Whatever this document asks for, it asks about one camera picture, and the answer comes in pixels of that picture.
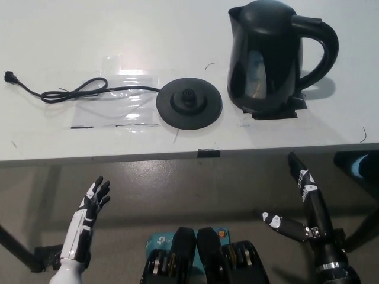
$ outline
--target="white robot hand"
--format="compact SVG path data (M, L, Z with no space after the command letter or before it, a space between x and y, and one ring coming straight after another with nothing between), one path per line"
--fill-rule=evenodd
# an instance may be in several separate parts
M61 267L50 284L80 284L81 274L91 259L92 228L104 204L109 202L110 182L102 186L100 176L88 189L78 210L74 213L60 254Z

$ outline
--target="kettle spout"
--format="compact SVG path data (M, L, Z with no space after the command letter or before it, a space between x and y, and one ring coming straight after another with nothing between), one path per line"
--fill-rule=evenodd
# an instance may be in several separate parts
M230 17L230 22L232 23L232 33L233 36L235 36L236 31L240 27L239 24L239 14L241 13L243 9L243 6L241 7L235 7L229 10L229 17Z

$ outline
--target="floor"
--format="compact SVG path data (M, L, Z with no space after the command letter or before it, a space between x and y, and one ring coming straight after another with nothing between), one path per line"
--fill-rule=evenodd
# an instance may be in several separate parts
M323 190L335 228L347 235L376 203L334 167L333 153L300 155ZM139 283L152 233L179 226L225 226L232 241L257 248L271 283L313 283L306 246L270 230L259 207L303 219L302 201L284 155L0 169L0 223L28 248L63 243L89 185L111 181L111 202L95 226L86 283ZM349 254L364 284L377 283L379 239ZM0 283L48 283L0 247Z

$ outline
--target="electric kettle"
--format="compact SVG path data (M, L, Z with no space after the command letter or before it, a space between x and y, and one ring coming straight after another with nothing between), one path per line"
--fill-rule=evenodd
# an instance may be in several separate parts
M333 67L338 55L335 31L321 19L299 16L276 0L257 0L229 10L233 48L227 89L233 103L254 115L283 109L290 96L308 88ZM301 38L317 40L324 55L308 75Z

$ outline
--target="power cord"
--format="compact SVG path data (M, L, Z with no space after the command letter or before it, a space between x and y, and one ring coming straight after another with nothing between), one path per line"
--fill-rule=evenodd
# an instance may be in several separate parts
M88 80L87 82L85 82L83 85L77 87L75 90L68 91L68 92L65 92L65 91L48 91L48 92L43 92L43 93L33 92L31 89L26 87L23 83L21 83L17 79L17 77L13 74L12 71L5 72L4 81L22 87L28 93L40 98L43 102L48 103L48 104L56 104L58 102L64 102L69 99L76 99L82 96L91 96L91 95L97 95L99 93L124 91L124 90L148 90L148 91L153 91L153 92L160 92L160 89L148 87L148 86L125 86L125 87L108 88L108 81L106 80L106 78L103 78L103 77L92 78L91 80ZM90 91L82 91L82 89L85 86L95 81L104 82L104 86L98 89L90 90Z

